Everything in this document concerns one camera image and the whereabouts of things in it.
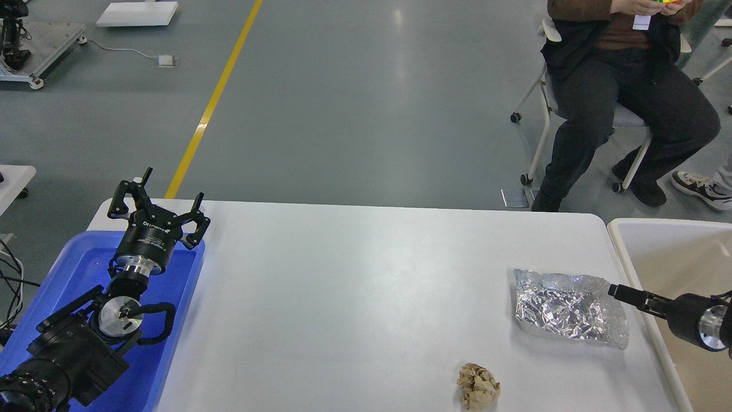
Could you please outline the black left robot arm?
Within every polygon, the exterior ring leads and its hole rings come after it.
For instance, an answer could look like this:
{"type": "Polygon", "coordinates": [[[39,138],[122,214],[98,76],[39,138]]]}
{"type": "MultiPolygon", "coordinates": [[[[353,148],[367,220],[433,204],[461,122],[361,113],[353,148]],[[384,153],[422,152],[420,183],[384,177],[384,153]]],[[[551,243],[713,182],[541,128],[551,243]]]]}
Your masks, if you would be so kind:
{"type": "Polygon", "coordinates": [[[108,207],[110,219],[128,222],[108,263],[110,282],[71,300],[37,325],[29,359],[2,376],[3,411],[68,411],[71,401],[89,405],[130,367],[125,354],[136,345],[170,337],[178,305],[143,303],[152,276],[165,273],[177,244],[201,245],[210,218],[204,194],[177,214],[154,204],[140,181],[122,180],[108,207]]]}

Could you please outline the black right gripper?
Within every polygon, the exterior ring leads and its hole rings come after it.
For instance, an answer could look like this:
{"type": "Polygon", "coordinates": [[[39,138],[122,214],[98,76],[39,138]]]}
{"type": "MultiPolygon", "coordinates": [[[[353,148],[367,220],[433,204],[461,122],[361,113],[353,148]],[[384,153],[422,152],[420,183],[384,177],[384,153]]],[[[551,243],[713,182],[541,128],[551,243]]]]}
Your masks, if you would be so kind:
{"type": "Polygon", "coordinates": [[[685,342],[711,352],[730,350],[730,303],[720,296],[685,293],[672,300],[622,284],[610,284],[607,294],[666,319],[672,334],[685,342]]]}

